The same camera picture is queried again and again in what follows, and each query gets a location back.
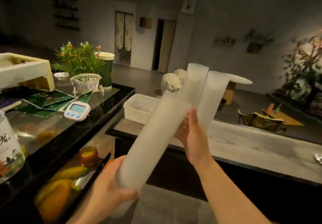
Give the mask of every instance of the counter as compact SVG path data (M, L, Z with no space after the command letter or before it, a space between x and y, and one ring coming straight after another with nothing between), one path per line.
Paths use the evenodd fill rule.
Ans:
M107 130L116 137L115 157L127 154L143 124L120 116ZM258 129L213 120L208 130L213 158L242 192L272 221L320 220L322 166L313 153L322 146ZM183 146L173 139L147 184L206 200Z
M70 86L56 89L72 95ZM73 159L77 158L80 149L95 146L99 160L87 167L85 177L74 181L80 190L64 206L64 212L57 219L58 222L67 220L105 163L114 157L114 140L105 131L119 117L124 102L134 94L134 88L118 84L105 90L103 96L100 92L93 93L88 101L91 112L81 122L65 118L62 112L55 112L47 118L17 111L7 114L20 144L26 148L27 157L22 169L0 184L2 222L22 223L28 220L29 223L43 223L34 204L39 190L62 167L78 166ZM37 136L30 132L34 128L37 128Z

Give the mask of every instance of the door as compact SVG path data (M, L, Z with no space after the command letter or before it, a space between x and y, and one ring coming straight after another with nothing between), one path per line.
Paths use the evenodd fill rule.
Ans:
M175 35L176 21L165 20L163 24L162 41L160 48L160 61L158 71L167 73L169 59L172 49L173 37Z

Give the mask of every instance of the right hand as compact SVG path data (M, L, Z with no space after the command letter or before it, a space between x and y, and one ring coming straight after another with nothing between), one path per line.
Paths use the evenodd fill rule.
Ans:
M207 134L198 120L196 109L189 111L188 117L182 121L175 138L182 142L187 158L197 172L213 161Z

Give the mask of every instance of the left hand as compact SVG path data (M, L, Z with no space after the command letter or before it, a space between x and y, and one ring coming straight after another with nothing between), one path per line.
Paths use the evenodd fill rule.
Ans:
M123 202L139 198L139 192L120 189L115 182L115 173L124 161L121 156L108 165L98 176L82 206L67 224L95 224L105 219Z

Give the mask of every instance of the tin lid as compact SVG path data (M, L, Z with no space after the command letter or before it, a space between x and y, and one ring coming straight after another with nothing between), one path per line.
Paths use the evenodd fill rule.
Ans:
M0 122L2 122L4 118L5 118L5 112L0 109Z

